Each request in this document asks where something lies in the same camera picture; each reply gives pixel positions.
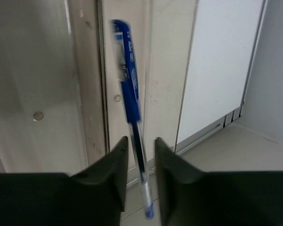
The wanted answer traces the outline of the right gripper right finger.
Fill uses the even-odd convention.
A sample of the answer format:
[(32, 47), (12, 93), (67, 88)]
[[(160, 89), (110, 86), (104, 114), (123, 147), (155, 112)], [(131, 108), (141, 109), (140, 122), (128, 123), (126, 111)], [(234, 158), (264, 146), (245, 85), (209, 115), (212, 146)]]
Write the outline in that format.
[(283, 171), (204, 172), (155, 139), (164, 226), (283, 226)]

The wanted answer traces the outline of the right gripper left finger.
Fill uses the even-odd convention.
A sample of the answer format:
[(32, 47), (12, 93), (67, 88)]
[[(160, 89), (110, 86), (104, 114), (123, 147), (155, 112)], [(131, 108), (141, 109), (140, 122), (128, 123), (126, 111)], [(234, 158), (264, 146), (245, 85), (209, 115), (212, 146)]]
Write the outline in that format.
[(0, 173), (0, 226), (117, 226), (125, 210), (128, 138), (81, 172)]

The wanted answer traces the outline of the blue gel pen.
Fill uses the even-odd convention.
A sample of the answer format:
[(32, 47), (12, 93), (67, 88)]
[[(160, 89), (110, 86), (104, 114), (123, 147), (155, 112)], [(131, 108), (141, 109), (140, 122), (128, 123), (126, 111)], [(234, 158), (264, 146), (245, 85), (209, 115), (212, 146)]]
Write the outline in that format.
[(146, 219), (153, 219), (155, 216), (154, 201), (151, 193), (144, 141), (140, 131), (142, 119), (139, 104), (138, 73), (131, 29), (129, 24), (123, 20), (113, 19), (110, 23), (116, 45), (115, 55), (119, 69), (119, 82), (122, 90), (126, 121), (130, 129), (135, 167), (138, 170), (144, 215)]

